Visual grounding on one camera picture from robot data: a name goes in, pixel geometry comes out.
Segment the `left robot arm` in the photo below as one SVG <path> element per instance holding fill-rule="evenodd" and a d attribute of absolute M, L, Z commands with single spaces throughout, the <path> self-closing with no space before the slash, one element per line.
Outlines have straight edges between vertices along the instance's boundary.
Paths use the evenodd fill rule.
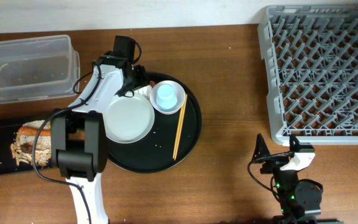
<path fill-rule="evenodd" d="M 102 55 L 93 62 L 91 79 L 67 108 L 51 121 L 52 164 L 71 189 L 78 223 L 108 223 L 101 174 L 108 160 L 112 128 L 108 108 L 115 99 L 127 100 L 149 84 L 145 68 L 127 57 Z"/>

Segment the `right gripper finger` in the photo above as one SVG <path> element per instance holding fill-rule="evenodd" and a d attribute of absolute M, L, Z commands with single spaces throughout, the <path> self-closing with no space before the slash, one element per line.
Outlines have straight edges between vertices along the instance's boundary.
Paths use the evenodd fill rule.
<path fill-rule="evenodd" d="M 256 139 L 254 153 L 251 159 L 252 163 L 263 163 L 270 156 L 270 151 L 265 143 L 263 136 L 259 133 Z"/>
<path fill-rule="evenodd" d="M 300 142 L 298 138 L 291 134 L 289 137 L 291 152 L 313 152 L 313 146 L 307 142 Z"/>

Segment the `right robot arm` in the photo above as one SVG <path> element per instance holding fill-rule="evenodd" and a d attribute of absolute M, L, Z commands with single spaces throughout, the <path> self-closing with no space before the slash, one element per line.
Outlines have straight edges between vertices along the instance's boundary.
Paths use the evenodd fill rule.
<path fill-rule="evenodd" d="M 299 179 L 298 173 L 309 167 L 315 157 L 315 149 L 309 143 L 302 143 L 295 135 L 290 135 L 289 150 L 271 154 L 263 136 L 259 133 L 252 159 L 247 165 L 250 177 L 261 187 L 272 193 L 280 204 L 281 215 L 272 218 L 278 224 L 329 224 L 339 220 L 319 220 L 323 185 L 311 179 Z M 260 164 L 261 174 L 271 174 L 270 185 L 259 181 L 252 173 L 252 164 Z"/>

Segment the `orange carrot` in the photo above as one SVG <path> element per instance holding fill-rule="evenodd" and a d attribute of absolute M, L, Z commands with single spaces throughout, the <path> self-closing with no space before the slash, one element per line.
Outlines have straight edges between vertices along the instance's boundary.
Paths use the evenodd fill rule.
<path fill-rule="evenodd" d="M 19 134 L 25 135 L 25 136 L 35 136 L 39 131 L 40 131 L 40 129 L 22 126 L 19 129 Z M 51 136 L 51 131 L 49 129 L 42 129 L 40 132 L 40 135 L 41 136 Z"/>

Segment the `white tissue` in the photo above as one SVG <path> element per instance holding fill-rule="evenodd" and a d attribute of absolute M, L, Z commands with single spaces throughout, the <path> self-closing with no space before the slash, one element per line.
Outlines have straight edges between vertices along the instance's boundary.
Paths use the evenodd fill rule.
<path fill-rule="evenodd" d="M 147 85 L 147 86 L 143 86 L 142 88 L 135 90 L 134 92 L 144 96 L 145 98 L 147 98 L 149 100 L 151 91 L 152 91 L 152 86 Z"/>

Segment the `brown food lump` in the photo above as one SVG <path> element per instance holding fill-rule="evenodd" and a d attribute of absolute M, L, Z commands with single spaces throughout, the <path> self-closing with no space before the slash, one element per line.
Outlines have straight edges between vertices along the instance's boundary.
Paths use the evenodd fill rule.
<path fill-rule="evenodd" d="M 22 151 L 22 153 L 26 153 L 26 154 L 32 154 L 32 150 L 33 150 L 33 146 L 30 144 L 22 144 L 20 145 L 20 149 Z"/>

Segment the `grey-white plate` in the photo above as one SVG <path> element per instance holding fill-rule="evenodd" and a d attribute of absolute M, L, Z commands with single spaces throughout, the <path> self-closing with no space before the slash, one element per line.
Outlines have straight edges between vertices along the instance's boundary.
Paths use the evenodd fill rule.
<path fill-rule="evenodd" d="M 114 96 L 103 114 L 107 137 L 120 144 L 129 144 L 145 137 L 155 121 L 150 101 L 135 93 L 133 97 Z"/>

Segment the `rice and peanut scraps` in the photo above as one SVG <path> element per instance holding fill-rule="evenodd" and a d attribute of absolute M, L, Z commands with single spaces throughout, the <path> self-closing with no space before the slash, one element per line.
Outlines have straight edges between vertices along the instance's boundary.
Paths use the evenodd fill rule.
<path fill-rule="evenodd" d="M 16 160 L 18 166 L 20 162 L 32 165 L 32 148 L 34 138 L 44 120 L 35 120 L 24 123 L 18 130 L 14 142 L 10 145 L 12 158 Z M 45 167 L 52 157 L 51 149 L 51 124 L 48 122 L 38 137 L 35 161 L 38 166 Z"/>

